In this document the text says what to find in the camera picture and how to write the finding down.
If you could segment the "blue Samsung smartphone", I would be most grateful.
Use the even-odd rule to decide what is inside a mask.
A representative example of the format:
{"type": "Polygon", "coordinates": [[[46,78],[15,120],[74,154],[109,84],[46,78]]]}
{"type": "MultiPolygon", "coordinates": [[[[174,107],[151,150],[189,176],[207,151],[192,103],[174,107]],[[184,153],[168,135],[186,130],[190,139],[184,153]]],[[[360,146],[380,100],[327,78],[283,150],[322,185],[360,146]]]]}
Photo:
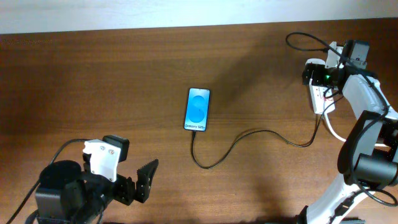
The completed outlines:
{"type": "Polygon", "coordinates": [[[184,129],[205,132],[210,104],[210,90],[190,88],[188,91],[184,129]]]}

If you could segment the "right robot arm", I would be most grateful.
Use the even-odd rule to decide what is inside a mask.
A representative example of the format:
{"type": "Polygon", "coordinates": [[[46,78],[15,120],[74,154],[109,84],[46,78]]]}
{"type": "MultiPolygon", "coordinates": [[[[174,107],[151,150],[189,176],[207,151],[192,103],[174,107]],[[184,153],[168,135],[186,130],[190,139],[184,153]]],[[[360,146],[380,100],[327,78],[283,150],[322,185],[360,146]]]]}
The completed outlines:
{"type": "Polygon", "coordinates": [[[369,45],[349,40],[325,46],[326,60],[311,58],[305,64],[303,83],[343,95],[357,119],[338,156],[338,175],[326,192],[296,216],[297,223],[341,223],[362,200],[397,206],[375,193],[397,185],[397,112],[381,91],[375,73],[366,70],[369,45]]]}

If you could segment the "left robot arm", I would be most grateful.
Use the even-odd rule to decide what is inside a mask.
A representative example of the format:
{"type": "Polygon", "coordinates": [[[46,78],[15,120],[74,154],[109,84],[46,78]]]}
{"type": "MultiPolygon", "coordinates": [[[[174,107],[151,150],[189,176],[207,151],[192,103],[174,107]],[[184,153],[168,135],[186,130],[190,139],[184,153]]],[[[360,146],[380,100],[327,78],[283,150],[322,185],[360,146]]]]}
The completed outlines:
{"type": "Polygon", "coordinates": [[[55,162],[40,173],[35,191],[37,210],[25,222],[91,223],[102,218],[113,200],[127,206],[133,201],[144,203],[158,165],[155,159],[138,169],[136,182],[119,174],[112,182],[93,174],[88,162],[83,166],[69,160],[55,162]]]}

